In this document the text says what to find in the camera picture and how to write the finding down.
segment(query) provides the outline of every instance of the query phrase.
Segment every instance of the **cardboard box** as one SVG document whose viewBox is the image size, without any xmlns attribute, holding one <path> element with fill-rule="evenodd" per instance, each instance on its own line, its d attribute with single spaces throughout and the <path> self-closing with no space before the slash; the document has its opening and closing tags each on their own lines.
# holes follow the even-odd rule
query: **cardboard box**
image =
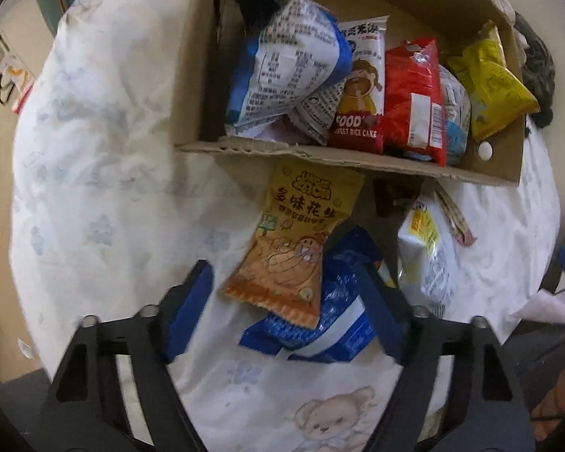
<svg viewBox="0 0 565 452">
<path fill-rule="evenodd" d="M 508 68 L 519 78 L 517 46 L 510 25 L 490 0 L 314 0 L 340 21 L 390 15 L 386 46 L 434 34 L 443 49 L 473 39 L 486 21 L 498 26 Z M 493 157 L 484 162 L 470 142 L 458 167 L 441 168 L 385 155 L 222 137 L 230 75 L 243 45 L 243 22 L 233 0 L 191 0 L 179 51 L 171 138 L 181 151 L 246 155 L 296 155 L 325 164 L 449 177 L 488 185 L 518 185 L 524 117 L 490 138 Z"/>
</svg>

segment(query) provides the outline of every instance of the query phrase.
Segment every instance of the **bed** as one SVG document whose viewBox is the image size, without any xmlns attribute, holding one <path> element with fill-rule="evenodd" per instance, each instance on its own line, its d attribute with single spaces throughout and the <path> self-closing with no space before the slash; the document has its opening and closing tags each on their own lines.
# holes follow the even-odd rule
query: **bed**
<svg viewBox="0 0 565 452">
<path fill-rule="evenodd" d="M 238 346 L 263 311 L 219 289 L 249 248 L 273 164 L 172 151 L 187 3 L 76 0 L 60 22 L 14 143 L 11 266 L 35 348 L 52 376 L 83 316 L 126 318 L 204 258 L 215 291 L 170 373 L 208 450 L 358 452 L 400 370 L 377 342 L 330 365 Z M 441 181 L 478 238 L 457 248 L 459 289 L 445 317 L 483 315 L 501 341 L 538 290 L 559 229 L 550 160 L 529 127 L 518 188 Z M 443 360 L 432 412 L 449 370 Z M 126 359 L 121 377 L 134 432 L 149 441 Z"/>
</svg>

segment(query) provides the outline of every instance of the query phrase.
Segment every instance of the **screw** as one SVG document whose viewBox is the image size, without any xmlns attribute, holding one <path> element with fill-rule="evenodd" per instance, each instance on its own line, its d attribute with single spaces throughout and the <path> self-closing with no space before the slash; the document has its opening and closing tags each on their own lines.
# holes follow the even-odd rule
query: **screw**
<svg viewBox="0 0 565 452">
<path fill-rule="evenodd" d="M 95 315 L 88 315 L 85 316 L 82 320 L 82 326 L 84 328 L 91 328 L 92 326 L 96 326 L 99 323 L 98 316 Z"/>
<path fill-rule="evenodd" d="M 490 324 L 487 322 L 487 319 L 483 316 L 475 316 L 471 320 L 471 324 L 475 325 L 477 328 L 487 328 Z"/>
<path fill-rule="evenodd" d="M 416 318 L 428 318 L 429 310 L 425 306 L 413 306 L 412 314 Z"/>
<path fill-rule="evenodd" d="M 158 313 L 159 313 L 159 306 L 155 304 L 149 304 L 147 306 L 144 306 L 140 310 L 140 316 L 142 316 L 143 318 L 152 318 L 153 316 L 157 316 Z"/>
</svg>

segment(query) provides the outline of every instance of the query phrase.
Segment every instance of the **yellow snack bag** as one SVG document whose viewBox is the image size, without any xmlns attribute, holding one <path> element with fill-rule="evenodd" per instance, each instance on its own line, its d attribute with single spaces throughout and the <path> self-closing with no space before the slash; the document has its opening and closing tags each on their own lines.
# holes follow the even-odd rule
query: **yellow snack bag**
<svg viewBox="0 0 565 452">
<path fill-rule="evenodd" d="M 498 28 L 492 22 L 462 56 L 447 63 L 469 93 L 475 141 L 483 141 L 521 115 L 540 111 L 535 96 L 506 68 Z"/>
<path fill-rule="evenodd" d="M 322 247 L 350 217 L 364 176 L 347 168 L 282 160 L 270 180 L 254 245 L 224 293 L 299 326 L 320 318 Z"/>
</svg>

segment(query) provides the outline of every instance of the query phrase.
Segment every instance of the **orange snack package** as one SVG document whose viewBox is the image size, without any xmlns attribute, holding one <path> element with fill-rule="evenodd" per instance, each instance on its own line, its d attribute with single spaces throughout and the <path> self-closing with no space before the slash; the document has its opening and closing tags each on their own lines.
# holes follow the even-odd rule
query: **orange snack package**
<svg viewBox="0 0 565 452">
<path fill-rule="evenodd" d="M 347 168 L 284 159 L 247 257 L 224 293 L 299 326 L 320 318 L 322 247 L 350 217 L 364 176 Z"/>
</svg>

